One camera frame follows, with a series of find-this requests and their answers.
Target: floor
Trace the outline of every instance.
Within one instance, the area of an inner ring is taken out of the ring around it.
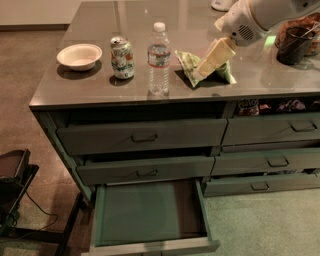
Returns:
[[[28,108],[64,31],[0,32],[0,153],[28,148],[40,170],[30,196],[59,215],[47,230],[61,231],[79,190]],[[320,189],[205,199],[215,256],[317,256],[320,254]],[[66,255],[88,251],[91,211],[80,211]],[[40,229],[54,220],[27,197],[19,227]],[[56,246],[0,238],[0,255],[54,255]]]

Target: drawer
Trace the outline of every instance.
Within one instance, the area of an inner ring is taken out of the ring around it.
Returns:
[[[92,163],[78,166],[85,185],[209,177],[214,157],[190,156]]]
[[[211,179],[204,188],[204,196],[253,194],[319,188],[317,174],[284,174],[245,178]]]
[[[223,145],[320,138],[320,113],[241,117],[228,122]]]
[[[212,176],[320,167],[320,148],[225,153],[216,157]]]
[[[219,145],[225,119],[76,125],[57,130],[70,155]]]
[[[212,253],[200,184],[195,180],[100,186],[90,252],[85,255]]]

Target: small white dish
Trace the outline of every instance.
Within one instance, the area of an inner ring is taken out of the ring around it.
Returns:
[[[64,48],[57,55],[60,64],[75,71],[86,71],[94,67],[102,56],[100,47],[93,44],[75,44]]]

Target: plastic bottle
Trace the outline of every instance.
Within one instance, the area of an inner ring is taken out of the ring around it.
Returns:
[[[153,95],[166,95],[169,92],[170,54],[166,26],[156,22],[148,46],[149,91]]]

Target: cable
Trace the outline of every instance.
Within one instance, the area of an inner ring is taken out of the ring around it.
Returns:
[[[21,185],[21,184],[19,184],[18,182],[15,182],[15,183],[18,184],[19,186],[21,186],[22,188],[24,188],[24,186]],[[34,230],[34,231],[32,231],[32,232],[29,232],[29,233],[27,233],[27,234],[25,234],[25,235],[23,235],[23,236],[14,238],[14,239],[13,239],[14,241],[21,240],[21,239],[23,239],[23,238],[25,238],[25,237],[33,234],[33,233],[36,233],[36,232],[38,232],[38,231],[41,231],[41,230],[43,230],[43,229],[46,229],[46,228],[54,225],[54,224],[57,222],[58,217],[59,217],[58,214],[55,214],[55,213],[47,213],[46,211],[44,211],[44,210],[39,206],[39,204],[29,195],[29,193],[28,193],[27,191],[26,191],[26,195],[27,195],[28,198],[31,200],[31,202],[33,202],[33,203],[37,206],[37,208],[38,208],[41,212],[43,212],[43,213],[44,213],[45,215],[47,215],[47,216],[54,216],[55,219],[54,219],[54,221],[53,221],[52,223],[50,223],[50,224],[48,224],[48,225],[46,225],[46,226],[44,226],[44,227],[42,227],[42,228],[40,228],[40,229],[36,229],[36,230]],[[4,243],[8,243],[8,242],[12,242],[12,241],[10,241],[10,240],[9,240],[9,241],[3,241],[3,242],[0,242],[0,244],[4,244]]]

